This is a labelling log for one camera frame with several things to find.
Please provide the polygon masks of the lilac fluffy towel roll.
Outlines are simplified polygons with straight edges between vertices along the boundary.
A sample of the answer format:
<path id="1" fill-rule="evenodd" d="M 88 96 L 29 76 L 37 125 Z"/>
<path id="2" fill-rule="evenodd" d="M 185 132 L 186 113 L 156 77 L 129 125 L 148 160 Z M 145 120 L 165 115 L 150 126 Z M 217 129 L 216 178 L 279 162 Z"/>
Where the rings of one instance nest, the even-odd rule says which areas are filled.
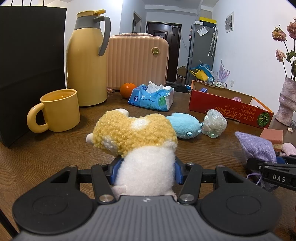
<path id="1" fill-rule="evenodd" d="M 280 152 L 281 156 L 296 155 L 296 147 L 291 143 L 284 143 Z"/>

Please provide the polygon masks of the pink layered sponge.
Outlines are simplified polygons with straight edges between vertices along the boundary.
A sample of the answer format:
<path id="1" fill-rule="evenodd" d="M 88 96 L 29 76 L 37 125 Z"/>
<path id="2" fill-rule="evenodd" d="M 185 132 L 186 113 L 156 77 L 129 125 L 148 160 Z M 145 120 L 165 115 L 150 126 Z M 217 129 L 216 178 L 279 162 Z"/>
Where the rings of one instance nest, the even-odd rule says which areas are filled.
<path id="1" fill-rule="evenodd" d="M 283 130 L 265 128 L 260 137 L 270 141 L 276 153 L 281 152 L 283 145 Z"/>

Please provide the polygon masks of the purple drawstring pouch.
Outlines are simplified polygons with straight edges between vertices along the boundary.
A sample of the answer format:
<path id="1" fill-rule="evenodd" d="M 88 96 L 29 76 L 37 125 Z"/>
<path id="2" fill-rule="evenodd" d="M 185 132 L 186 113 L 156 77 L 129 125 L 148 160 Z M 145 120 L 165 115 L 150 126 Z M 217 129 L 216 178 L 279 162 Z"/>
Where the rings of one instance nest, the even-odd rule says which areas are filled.
<path id="1" fill-rule="evenodd" d="M 270 141 L 243 132 L 235 132 L 244 152 L 245 159 L 255 158 L 276 164 L 277 158 Z"/>

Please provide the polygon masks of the yellow plush toy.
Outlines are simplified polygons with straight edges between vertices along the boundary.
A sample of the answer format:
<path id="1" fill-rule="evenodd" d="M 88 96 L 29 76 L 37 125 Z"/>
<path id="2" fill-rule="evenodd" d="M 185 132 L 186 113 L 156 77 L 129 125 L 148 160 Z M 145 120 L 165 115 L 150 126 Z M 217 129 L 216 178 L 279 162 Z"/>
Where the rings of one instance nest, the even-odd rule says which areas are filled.
<path id="1" fill-rule="evenodd" d="M 116 198 L 177 197 L 173 185 L 178 139 L 164 115 L 152 113 L 136 118 L 123 108 L 107 111 L 86 142 L 123 158 L 112 185 Z"/>

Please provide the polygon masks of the blue plush toy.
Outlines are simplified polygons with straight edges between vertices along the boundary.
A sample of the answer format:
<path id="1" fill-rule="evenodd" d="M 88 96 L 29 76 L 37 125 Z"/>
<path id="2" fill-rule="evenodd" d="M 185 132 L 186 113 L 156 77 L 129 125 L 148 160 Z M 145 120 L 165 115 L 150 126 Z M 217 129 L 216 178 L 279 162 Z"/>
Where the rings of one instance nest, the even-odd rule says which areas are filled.
<path id="1" fill-rule="evenodd" d="M 166 118 L 170 121 L 178 138 L 195 138 L 202 132 L 203 123 L 190 114 L 172 113 Z"/>

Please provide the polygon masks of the iridescent white mesh bag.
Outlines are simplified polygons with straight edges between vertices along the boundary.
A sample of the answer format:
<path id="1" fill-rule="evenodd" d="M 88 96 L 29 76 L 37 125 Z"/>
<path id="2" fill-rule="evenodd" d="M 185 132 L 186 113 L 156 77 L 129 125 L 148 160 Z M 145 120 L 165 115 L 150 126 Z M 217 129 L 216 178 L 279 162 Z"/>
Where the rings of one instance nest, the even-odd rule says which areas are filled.
<path id="1" fill-rule="evenodd" d="M 202 133 L 217 138 L 227 127 L 227 121 L 224 116 L 215 109 L 208 110 L 203 120 Z"/>

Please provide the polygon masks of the pink satin bow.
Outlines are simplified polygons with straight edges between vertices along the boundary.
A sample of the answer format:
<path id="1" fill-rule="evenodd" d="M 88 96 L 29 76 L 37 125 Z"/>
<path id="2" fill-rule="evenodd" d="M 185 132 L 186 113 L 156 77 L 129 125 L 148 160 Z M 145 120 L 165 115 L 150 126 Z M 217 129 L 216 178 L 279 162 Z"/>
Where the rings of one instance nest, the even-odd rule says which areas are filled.
<path id="1" fill-rule="evenodd" d="M 241 102 L 241 98 L 240 97 L 233 97 L 232 100 L 237 101 L 237 102 Z"/>

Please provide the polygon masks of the pink textured vase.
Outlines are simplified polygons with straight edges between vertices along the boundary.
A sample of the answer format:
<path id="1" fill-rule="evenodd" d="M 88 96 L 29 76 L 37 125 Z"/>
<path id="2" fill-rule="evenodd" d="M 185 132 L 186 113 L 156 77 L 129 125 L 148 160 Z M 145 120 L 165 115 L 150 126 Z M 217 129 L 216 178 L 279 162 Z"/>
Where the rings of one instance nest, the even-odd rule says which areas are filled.
<path id="1" fill-rule="evenodd" d="M 295 81 L 286 77 L 279 97 L 279 108 L 275 119 L 285 126 L 290 126 L 296 109 Z"/>

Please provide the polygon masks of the red cardboard box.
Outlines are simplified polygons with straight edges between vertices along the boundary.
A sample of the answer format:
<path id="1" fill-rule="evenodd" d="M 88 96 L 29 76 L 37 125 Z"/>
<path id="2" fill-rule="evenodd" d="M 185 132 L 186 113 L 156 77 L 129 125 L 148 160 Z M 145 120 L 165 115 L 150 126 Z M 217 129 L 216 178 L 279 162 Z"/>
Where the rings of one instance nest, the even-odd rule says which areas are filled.
<path id="1" fill-rule="evenodd" d="M 233 97 L 240 97 L 241 102 L 232 100 Z M 274 115 L 271 109 L 253 96 L 193 80 L 189 110 L 207 113 L 210 109 L 219 111 L 225 118 L 257 128 L 268 128 Z"/>

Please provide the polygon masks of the orange fruit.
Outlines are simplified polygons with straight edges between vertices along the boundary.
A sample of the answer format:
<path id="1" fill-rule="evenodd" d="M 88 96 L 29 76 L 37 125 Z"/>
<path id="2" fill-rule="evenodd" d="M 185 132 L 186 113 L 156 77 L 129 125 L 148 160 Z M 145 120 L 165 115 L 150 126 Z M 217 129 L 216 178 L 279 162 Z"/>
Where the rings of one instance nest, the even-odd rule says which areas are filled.
<path id="1" fill-rule="evenodd" d="M 125 83 L 120 87 L 120 94 L 124 99 L 129 99 L 132 91 L 136 88 L 137 86 L 133 83 Z"/>

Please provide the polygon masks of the yellow thermos jug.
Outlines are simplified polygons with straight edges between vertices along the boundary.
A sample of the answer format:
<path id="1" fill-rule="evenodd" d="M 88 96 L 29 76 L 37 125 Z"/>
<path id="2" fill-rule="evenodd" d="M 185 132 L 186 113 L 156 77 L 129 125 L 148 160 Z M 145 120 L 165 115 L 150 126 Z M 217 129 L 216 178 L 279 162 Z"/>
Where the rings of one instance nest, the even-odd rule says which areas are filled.
<path id="1" fill-rule="evenodd" d="M 111 34 L 106 10 L 81 11 L 66 50 L 67 87 L 77 90 L 80 107 L 107 100 L 106 49 Z"/>

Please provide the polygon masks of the blue and yellow bags pile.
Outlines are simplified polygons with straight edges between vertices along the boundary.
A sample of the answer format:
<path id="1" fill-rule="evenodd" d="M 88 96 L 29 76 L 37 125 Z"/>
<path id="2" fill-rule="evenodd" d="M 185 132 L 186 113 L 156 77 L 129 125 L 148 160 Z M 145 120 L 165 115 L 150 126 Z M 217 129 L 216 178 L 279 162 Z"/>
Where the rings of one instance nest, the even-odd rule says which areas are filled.
<path id="1" fill-rule="evenodd" d="M 213 72 L 208 64 L 200 63 L 197 67 L 189 69 L 189 72 L 197 79 L 203 82 L 213 81 Z"/>

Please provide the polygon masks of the pink ribbed suitcase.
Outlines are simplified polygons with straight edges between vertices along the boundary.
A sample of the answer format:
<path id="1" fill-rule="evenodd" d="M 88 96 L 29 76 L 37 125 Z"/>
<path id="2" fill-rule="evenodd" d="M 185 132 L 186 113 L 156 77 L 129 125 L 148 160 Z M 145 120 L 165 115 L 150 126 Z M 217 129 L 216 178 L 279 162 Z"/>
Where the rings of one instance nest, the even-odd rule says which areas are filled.
<path id="1" fill-rule="evenodd" d="M 119 90 L 125 83 L 136 86 L 150 81 L 166 83 L 165 48 L 156 37 L 127 33 L 110 37 L 107 56 L 107 87 Z"/>

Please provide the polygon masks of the dark brown door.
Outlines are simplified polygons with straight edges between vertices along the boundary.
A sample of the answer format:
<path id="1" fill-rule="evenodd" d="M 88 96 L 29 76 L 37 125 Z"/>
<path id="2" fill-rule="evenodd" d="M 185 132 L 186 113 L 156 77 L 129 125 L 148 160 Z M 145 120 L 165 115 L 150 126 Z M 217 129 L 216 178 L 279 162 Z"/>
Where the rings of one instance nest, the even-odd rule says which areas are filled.
<path id="1" fill-rule="evenodd" d="M 166 82 L 175 83 L 181 44 L 182 25 L 178 23 L 147 21 L 146 33 L 156 37 L 165 48 Z"/>

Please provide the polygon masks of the black paper bag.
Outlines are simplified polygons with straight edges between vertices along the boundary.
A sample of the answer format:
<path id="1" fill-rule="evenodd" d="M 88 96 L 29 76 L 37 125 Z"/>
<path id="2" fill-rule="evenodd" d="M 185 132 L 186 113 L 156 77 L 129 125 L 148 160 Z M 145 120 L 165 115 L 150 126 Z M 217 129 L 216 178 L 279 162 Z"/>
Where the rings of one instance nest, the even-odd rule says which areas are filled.
<path id="1" fill-rule="evenodd" d="M 28 131 L 27 114 L 40 98 L 65 88 L 66 8 L 1 7 L 1 142 Z"/>

